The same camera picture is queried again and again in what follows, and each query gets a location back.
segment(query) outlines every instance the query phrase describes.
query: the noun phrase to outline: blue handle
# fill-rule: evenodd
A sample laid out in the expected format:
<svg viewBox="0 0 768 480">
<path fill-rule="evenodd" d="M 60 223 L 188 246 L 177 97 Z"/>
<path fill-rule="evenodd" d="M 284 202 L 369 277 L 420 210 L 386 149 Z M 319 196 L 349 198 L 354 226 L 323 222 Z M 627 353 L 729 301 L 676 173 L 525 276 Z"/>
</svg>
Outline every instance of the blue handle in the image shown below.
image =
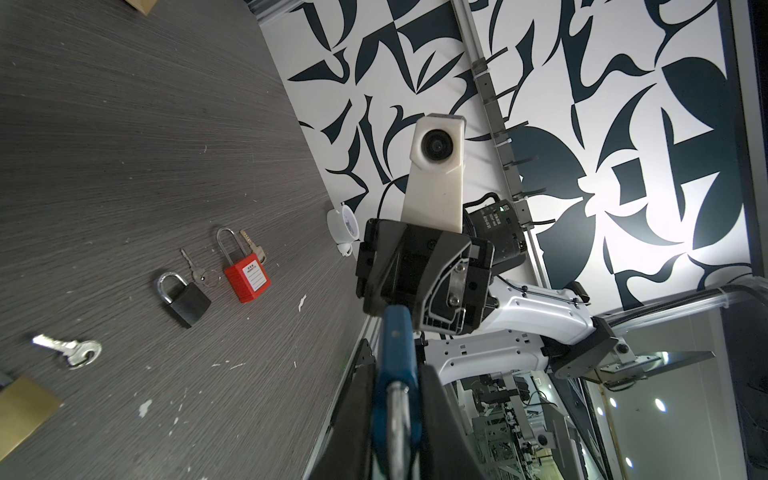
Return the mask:
<svg viewBox="0 0 768 480">
<path fill-rule="evenodd" d="M 386 469 L 386 387 L 391 382 L 399 380 L 409 389 L 411 452 L 419 450 L 422 437 L 422 402 L 416 373 L 411 313 L 403 305 L 390 305 L 384 309 L 378 360 L 379 376 L 373 390 L 371 438 L 379 465 Z"/>
</svg>

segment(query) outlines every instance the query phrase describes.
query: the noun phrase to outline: black and white patterned wall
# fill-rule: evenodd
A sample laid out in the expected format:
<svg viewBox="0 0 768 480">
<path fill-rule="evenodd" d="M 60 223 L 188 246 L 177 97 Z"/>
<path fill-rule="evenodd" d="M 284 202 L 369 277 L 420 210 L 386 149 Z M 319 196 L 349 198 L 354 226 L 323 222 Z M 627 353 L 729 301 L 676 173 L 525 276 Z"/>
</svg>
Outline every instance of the black and white patterned wall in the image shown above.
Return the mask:
<svg viewBox="0 0 768 480">
<path fill-rule="evenodd" d="M 553 287 L 593 311 L 750 272 L 717 3 L 476 0 Z M 449 2 L 318 0 L 263 26 L 329 195 L 399 218 L 413 124 L 468 121 L 465 199 L 502 173 Z"/>
</svg>

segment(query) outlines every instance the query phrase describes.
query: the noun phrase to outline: key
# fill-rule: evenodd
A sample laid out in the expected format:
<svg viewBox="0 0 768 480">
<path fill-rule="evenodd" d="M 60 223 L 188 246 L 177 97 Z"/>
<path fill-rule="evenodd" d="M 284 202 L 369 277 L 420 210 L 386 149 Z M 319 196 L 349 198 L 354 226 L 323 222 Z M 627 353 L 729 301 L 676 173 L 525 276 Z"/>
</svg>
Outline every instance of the key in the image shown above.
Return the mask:
<svg viewBox="0 0 768 480">
<path fill-rule="evenodd" d="M 205 281 L 205 272 L 206 270 L 203 268 L 198 268 L 195 266 L 194 262 L 190 258 L 189 255 L 187 255 L 187 252 L 184 251 L 184 249 L 181 249 L 181 255 L 184 256 L 184 259 L 187 261 L 187 263 L 190 264 L 190 270 L 192 270 L 192 278 L 196 282 L 204 282 Z"/>
<path fill-rule="evenodd" d="M 245 230 L 241 230 L 240 231 L 240 235 L 242 235 L 243 238 L 245 239 L 245 241 L 248 243 L 248 245 L 250 246 L 251 251 L 253 251 L 256 254 L 256 256 L 259 257 L 259 261 L 261 263 L 264 263 L 264 260 L 266 260 L 266 254 L 264 253 L 264 249 L 259 247 L 258 245 L 256 245 L 250 239 L 250 237 L 248 237 L 248 233 L 245 233 Z"/>
<path fill-rule="evenodd" d="M 62 342 L 61 340 L 52 339 L 50 336 L 37 335 L 32 339 L 32 343 L 61 352 L 62 355 L 67 357 L 70 369 L 79 369 L 82 366 L 88 365 L 96 360 L 96 357 L 101 353 L 101 344 L 95 340 Z"/>
<path fill-rule="evenodd" d="M 190 264 L 190 270 L 192 270 L 192 280 L 198 283 L 202 283 L 205 286 L 214 286 L 216 283 L 218 283 L 219 280 L 221 280 L 221 275 L 219 275 L 219 277 L 216 279 L 208 279 L 208 281 L 206 281 L 208 270 L 196 266 L 183 248 L 181 249 L 181 255 L 184 256 L 184 259 L 187 261 L 187 263 Z"/>
</svg>

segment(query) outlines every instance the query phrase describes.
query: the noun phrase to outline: white speck on table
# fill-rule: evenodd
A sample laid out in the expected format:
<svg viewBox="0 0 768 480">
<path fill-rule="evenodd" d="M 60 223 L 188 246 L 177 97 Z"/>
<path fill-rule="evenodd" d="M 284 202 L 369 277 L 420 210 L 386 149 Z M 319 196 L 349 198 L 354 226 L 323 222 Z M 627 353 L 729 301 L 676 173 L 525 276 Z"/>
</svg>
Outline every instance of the white speck on table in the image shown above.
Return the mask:
<svg viewBox="0 0 768 480">
<path fill-rule="evenodd" d="M 141 418 L 144 418 L 146 416 L 150 405 L 152 405 L 152 400 L 147 400 L 146 402 L 139 405 L 139 416 Z"/>
</svg>

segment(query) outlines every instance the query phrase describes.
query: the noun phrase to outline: table surface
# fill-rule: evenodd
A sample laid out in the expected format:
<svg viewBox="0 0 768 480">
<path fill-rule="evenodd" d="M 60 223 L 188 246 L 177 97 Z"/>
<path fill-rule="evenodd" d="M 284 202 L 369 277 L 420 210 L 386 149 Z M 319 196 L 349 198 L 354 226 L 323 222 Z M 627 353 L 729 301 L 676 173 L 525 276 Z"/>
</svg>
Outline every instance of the table surface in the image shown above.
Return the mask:
<svg viewBox="0 0 768 480">
<path fill-rule="evenodd" d="M 2 18 L 0 369 L 64 405 L 0 478 L 299 478 L 364 317 L 255 17 L 8 0 Z M 222 226 L 264 248 L 272 286 L 245 305 L 203 287 L 185 329 L 154 279 L 190 278 L 181 247 L 220 271 Z M 104 351 L 68 371 L 37 333 Z"/>
</svg>

